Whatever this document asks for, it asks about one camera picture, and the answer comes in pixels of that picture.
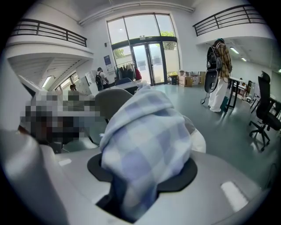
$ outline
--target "ceiling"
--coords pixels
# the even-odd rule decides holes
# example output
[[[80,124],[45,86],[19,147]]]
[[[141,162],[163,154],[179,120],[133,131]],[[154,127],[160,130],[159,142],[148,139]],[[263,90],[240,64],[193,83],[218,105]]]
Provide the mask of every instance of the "ceiling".
[[[244,57],[248,62],[271,68],[273,71],[281,69],[281,52],[277,41],[262,37],[226,38],[228,48],[233,47],[239,52],[236,54],[229,49],[231,59],[241,60]]]
[[[103,9],[124,4],[124,3],[136,3],[136,2],[149,2],[149,0],[60,0],[67,2],[67,7],[60,7],[60,5],[57,4],[57,0],[41,0],[40,2],[49,5],[51,7],[57,8],[59,6],[59,10],[68,16],[72,17],[75,20],[78,20],[77,16],[78,13],[74,14],[72,13],[73,10],[70,10],[70,8],[76,9],[79,12],[80,20],[85,18],[86,16],[89,16],[93,13],[96,13],[98,11],[101,11]],[[195,3],[200,2],[201,0],[154,0],[151,2],[168,2],[168,3],[174,3],[183,5],[186,7],[192,7]]]
[[[86,61],[85,59],[80,58],[37,58],[35,56],[29,56],[28,58],[26,56],[15,56],[8,60],[17,75],[27,78],[40,87],[48,76],[52,76],[44,87],[46,90],[48,90],[57,80],[61,80],[77,66]]]

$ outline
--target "railing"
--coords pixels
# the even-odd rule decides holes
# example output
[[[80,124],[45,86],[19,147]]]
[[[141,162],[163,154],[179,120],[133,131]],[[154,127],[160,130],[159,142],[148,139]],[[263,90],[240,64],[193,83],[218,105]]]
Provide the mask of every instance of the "railing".
[[[250,4],[238,5],[218,12],[212,16],[193,25],[196,35],[202,35],[220,28],[245,24],[261,23],[266,24],[261,15]]]
[[[37,35],[66,40],[87,47],[87,38],[60,26],[35,19],[21,19],[11,36]]]

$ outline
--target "plaid cloth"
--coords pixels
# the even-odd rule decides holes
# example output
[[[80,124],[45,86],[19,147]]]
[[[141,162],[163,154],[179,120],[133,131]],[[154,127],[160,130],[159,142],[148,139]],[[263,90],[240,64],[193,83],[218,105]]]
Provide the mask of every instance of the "plaid cloth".
[[[131,222],[155,202],[157,184],[179,174],[192,144],[185,119],[167,96],[138,86],[110,119],[100,143],[101,166],[113,174],[122,216]]]
[[[221,60],[223,61],[223,67],[219,72],[219,76],[229,78],[229,74],[231,73],[231,59],[228,48],[225,44],[220,43],[217,50],[220,54]]]

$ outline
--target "tree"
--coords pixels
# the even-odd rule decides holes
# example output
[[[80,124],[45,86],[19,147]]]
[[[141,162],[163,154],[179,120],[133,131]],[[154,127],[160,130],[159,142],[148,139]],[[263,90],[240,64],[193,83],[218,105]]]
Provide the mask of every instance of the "tree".
[[[124,49],[115,49],[114,55],[116,59],[124,57]]]
[[[166,36],[166,37],[175,36],[173,31],[160,31],[160,33],[161,33],[161,36]],[[164,45],[164,50],[175,50],[175,47],[176,47],[175,42],[163,42],[163,45]]]

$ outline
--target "backpack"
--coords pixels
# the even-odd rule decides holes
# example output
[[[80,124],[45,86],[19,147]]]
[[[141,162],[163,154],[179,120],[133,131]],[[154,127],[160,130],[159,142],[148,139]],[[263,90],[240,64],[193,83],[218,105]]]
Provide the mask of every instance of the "backpack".
[[[100,73],[101,72],[99,72],[99,74],[96,74],[96,84],[97,84],[97,86],[102,86]]]
[[[207,70],[210,69],[216,69],[221,70],[223,67],[223,61],[221,59],[221,56],[218,52],[218,47],[221,43],[218,43],[216,47],[211,46],[208,49],[207,53]]]

